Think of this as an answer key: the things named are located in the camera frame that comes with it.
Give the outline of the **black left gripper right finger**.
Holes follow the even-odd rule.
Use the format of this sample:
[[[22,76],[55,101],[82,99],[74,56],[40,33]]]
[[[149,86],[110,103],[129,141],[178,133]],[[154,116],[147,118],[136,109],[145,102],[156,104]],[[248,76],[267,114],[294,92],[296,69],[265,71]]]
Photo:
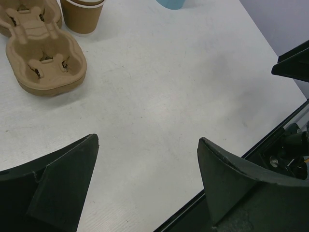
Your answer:
[[[306,232],[309,184],[240,158],[206,138],[197,156],[213,232]]]

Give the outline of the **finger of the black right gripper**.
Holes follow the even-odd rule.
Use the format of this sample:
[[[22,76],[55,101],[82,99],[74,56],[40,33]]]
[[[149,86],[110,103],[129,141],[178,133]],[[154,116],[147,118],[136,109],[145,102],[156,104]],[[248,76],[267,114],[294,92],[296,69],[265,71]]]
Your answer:
[[[309,40],[278,57],[273,75],[309,82]]]

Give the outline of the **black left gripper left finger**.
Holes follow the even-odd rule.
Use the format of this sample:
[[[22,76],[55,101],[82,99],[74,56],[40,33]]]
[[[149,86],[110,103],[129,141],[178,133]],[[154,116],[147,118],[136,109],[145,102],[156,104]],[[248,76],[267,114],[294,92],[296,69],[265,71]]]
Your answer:
[[[77,231],[98,156],[90,134],[0,173],[2,232]]]

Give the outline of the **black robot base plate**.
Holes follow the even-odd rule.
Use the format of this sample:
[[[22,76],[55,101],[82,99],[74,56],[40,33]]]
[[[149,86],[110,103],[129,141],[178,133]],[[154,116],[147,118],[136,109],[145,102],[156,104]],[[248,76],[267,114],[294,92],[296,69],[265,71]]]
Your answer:
[[[309,104],[302,104],[240,158],[309,182]],[[204,189],[159,226],[158,231],[212,232]]]

